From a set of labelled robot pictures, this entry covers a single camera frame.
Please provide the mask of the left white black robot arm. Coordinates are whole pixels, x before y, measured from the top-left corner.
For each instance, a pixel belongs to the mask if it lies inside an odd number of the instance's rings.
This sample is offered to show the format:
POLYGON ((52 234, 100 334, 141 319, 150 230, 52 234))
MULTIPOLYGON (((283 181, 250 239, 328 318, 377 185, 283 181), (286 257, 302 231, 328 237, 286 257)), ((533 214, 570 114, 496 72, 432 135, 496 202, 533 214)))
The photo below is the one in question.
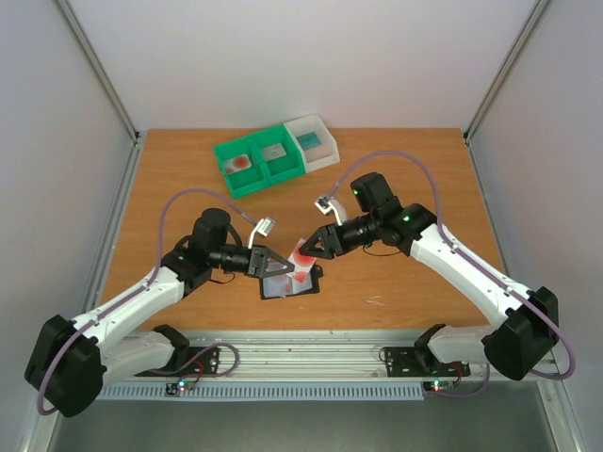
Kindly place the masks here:
POLYGON ((204 210, 191 234, 160 254, 140 282, 82 315, 55 315, 42 325, 24 372, 38 392, 39 414, 73 417, 114 382, 140 373, 184 372, 195 359, 188 339, 175 328, 160 325, 138 339, 128 335, 210 282, 213 271, 263 280, 293 268, 270 248, 242 241, 226 211, 204 210))

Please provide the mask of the black leather card holder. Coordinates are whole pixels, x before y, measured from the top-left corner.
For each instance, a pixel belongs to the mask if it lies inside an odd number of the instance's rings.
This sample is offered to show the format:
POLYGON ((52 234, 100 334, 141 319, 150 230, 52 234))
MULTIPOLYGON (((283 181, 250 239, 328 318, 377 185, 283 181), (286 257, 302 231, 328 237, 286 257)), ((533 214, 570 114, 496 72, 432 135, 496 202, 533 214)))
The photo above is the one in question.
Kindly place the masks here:
POLYGON ((261 299, 284 299, 297 296, 314 295, 320 292, 319 280, 323 269, 313 265, 303 282, 287 275, 262 279, 259 283, 261 299))

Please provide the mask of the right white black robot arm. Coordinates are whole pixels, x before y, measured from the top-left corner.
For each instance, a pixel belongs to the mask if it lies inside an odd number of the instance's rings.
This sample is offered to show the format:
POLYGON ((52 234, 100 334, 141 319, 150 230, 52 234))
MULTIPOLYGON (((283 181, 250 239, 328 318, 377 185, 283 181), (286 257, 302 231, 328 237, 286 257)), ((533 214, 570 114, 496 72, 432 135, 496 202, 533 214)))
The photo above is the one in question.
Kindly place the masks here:
POLYGON ((558 300, 550 290, 531 290, 487 264, 449 235, 428 208, 402 205, 380 173, 365 174, 350 188, 361 215, 347 218, 334 197, 317 198, 316 208, 335 221, 301 245, 302 255, 334 259, 380 241, 436 272, 488 321, 481 327, 436 324, 426 330, 414 344, 414 358, 424 374, 457 362, 484 363, 508 379, 521 380, 557 345, 558 300))

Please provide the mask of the red dot credit card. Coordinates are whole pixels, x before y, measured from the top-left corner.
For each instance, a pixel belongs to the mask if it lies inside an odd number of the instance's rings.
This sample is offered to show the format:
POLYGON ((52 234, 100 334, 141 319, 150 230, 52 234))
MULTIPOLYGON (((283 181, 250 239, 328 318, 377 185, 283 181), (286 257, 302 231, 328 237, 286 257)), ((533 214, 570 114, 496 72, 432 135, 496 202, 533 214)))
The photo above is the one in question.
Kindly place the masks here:
POLYGON ((291 278, 298 283, 303 283, 305 281, 316 262, 315 257, 301 254, 301 247, 304 243, 305 240, 300 238, 293 251, 288 256, 288 261, 294 265, 291 278))

